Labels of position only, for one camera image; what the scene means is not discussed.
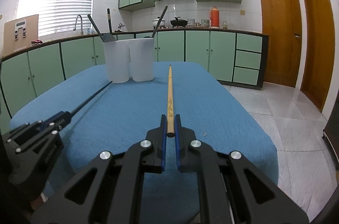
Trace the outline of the patterned ceramic jar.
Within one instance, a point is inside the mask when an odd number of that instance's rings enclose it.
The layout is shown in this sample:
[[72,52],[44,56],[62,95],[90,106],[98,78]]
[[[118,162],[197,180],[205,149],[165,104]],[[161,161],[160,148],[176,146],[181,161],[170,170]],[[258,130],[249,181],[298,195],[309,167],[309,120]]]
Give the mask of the patterned ceramic jar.
[[209,19],[201,19],[201,26],[203,28],[209,28],[210,27],[210,20]]
[[195,26],[195,19],[194,18],[189,18],[187,20],[187,27],[188,28],[193,28]]

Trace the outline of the bamboo chopstick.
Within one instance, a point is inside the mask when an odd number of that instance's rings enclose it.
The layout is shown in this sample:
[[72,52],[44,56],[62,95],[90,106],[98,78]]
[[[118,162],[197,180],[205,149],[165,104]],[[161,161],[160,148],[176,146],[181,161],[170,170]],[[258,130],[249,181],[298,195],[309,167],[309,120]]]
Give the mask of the bamboo chopstick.
[[175,136],[174,128],[174,104],[173,104],[173,85],[172,85],[172,65],[168,70],[168,97],[167,97],[167,136]]

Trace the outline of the cardboard box with label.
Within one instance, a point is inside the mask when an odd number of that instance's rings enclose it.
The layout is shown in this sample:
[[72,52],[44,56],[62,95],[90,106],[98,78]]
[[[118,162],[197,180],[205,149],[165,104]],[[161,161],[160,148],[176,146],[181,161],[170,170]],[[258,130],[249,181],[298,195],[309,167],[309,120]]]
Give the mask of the cardboard box with label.
[[32,41],[39,39],[38,34],[38,14],[6,22],[3,35],[4,55],[11,55],[19,50],[29,48]]

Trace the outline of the green lower kitchen cabinets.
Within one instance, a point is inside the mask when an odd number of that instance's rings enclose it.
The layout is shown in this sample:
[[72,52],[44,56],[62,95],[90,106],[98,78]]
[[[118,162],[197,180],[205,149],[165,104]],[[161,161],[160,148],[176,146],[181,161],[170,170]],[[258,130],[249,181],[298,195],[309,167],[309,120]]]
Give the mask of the green lower kitchen cabinets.
[[[155,62],[195,62],[220,83],[261,89],[269,37],[221,29],[168,29],[155,36]],[[23,106],[62,81],[105,63],[99,36],[53,40],[13,52],[2,60],[1,131]]]

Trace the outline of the black chopstick gold band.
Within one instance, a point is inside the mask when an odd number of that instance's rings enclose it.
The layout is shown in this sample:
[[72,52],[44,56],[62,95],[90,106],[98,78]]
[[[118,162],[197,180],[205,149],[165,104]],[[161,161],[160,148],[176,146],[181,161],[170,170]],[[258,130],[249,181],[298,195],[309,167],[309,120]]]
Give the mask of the black chopstick gold band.
[[74,110],[71,111],[71,116],[73,117],[75,114],[77,114],[87,103],[89,103],[93,98],[95,98],[98,94],[100,94],[103,90],[105,90],[109,85],[111,85],[111,81],[107,83],[105,86],[100,88],[98,91],[93,93],[90,97],[88,97],[84,102],[82,102],[78,107],[76,107]]
[[110,9],[107,8],[107,21],[108,21],[108,26],[109,26],[109,33],[112,34],[112,26],[111,26],[111,15],[110,15]]

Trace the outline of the white double utensil holder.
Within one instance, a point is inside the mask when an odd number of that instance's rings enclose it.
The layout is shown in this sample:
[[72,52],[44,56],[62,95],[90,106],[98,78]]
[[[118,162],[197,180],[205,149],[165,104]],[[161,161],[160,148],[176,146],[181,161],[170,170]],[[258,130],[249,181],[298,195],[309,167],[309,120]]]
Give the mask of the white double utensil holder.
[[107,78],[112,83],[154,79],[154,39],[133,38],[103,44]]

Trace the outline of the black wok with lid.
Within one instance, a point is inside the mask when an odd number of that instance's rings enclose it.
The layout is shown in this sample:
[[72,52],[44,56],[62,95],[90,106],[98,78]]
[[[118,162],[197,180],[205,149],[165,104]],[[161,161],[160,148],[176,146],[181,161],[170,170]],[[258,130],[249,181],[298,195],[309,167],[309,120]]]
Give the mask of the black wok with lid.
[[172,28],[185,28],[188,24],[188,20],[184,20],[181,17],[174,17],[174,19],[170,20]]

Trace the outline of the blue tablecloth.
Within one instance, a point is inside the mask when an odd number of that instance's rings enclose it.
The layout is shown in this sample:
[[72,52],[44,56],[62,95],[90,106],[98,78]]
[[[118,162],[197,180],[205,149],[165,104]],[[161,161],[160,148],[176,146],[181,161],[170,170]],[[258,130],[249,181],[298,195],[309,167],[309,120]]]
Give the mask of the blue tablecloth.
[[[152,81],[109,85],[61,131],[64,149],[44,189],[48,200],[100,152],[125,152],[160,125],[167,110],[170,65],[174,112],[182,126],[217,152],[239,151],[278,182],[276,146],[237,99],[196,63],[159,62],[153,65]],[[107,83],[104,65],[86,69],[29,102],[14,115],[10,127],[72,111]]]

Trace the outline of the grey metal chopstick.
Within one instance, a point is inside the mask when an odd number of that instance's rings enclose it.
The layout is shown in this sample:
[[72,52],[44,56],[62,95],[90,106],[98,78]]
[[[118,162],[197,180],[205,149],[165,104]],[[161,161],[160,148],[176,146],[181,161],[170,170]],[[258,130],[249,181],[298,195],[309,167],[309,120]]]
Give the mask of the grey metal chopstick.
[[93,18],[91,17],[91,14],[87,14],[87,17],[88,17],[88,19],[90,20],[90,22],[91,22],[93,28],[94,28],[95,31],[97,32],[97,34],[98,34],[98,36],[100,37],[100,39],[102,40],[102,42],[105,42],[104,37],[103,37],[103,34],[99,31],[99,29],[98,29],[97,25],[95,24]]

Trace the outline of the orange thermos flask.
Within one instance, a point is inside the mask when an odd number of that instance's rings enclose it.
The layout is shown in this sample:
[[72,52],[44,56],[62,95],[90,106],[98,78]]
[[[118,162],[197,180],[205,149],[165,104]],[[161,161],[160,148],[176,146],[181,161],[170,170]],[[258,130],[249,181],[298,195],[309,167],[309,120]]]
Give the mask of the orange thermos flask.
[[210,27],[219,28],[220,27],[220,12],[216,6],[213,6],[210,10]]

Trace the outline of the pink cloth on counter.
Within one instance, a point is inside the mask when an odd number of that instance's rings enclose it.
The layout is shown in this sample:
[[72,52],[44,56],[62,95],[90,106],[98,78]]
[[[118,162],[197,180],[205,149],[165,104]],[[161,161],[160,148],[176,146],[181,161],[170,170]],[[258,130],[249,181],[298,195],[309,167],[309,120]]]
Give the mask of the pink cloth on counter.
[[43,42],[41,40],[34,40],[31,42],[31,45],[32,46],[35,46],[35,45],[41,45]]

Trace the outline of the small glass jar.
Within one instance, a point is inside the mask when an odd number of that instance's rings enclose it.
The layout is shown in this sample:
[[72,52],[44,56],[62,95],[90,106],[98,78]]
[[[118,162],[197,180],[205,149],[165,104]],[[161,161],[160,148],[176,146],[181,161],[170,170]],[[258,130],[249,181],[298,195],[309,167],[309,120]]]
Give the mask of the small glass jar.
[[226,21],[223,22],[222,27],[224,29],[228,29],[228,23]]

